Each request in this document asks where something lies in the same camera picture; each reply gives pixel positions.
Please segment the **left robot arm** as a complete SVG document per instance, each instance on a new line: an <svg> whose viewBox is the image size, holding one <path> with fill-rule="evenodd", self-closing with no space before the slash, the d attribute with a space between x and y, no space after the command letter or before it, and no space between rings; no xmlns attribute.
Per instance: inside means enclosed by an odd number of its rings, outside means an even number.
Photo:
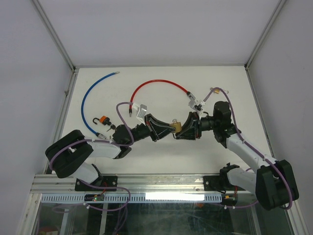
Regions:
<svg viewBox="0 0 313 235"><path fill-rule="evenodd" d="M55 171L58 178L72 176L90 189L97 190L103 184L103 177L95 165L86 162L87 158L122 159L135 142L147 137L157 141L177 130L175 123L162 122L148 114L142 124L132 129L124 123L117 126L109 140L87 139L80 130L73 130L48 147L45 155L49 160L49 168Z"/></svg>

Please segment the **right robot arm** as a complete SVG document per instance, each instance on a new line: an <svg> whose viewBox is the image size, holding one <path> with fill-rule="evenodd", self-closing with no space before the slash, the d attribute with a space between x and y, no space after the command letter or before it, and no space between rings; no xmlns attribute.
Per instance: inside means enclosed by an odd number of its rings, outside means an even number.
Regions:
<svg viewBox="0 0 313 235"><path fill-rule="evenodd" d="M240 187L256 196L265 210L272 210L283 205L292 206L299 198L291 164L286 160L267 157L244 139L235 125L232 107L229 102L218 101L214 105L213 115L199 117L190 112L177 140L196 140L205 131L212 131L218 143L235 153L250 168L245 171L236 164L227 164L219 171L218 179L210 186L225 192L232 187Z"/></svg>

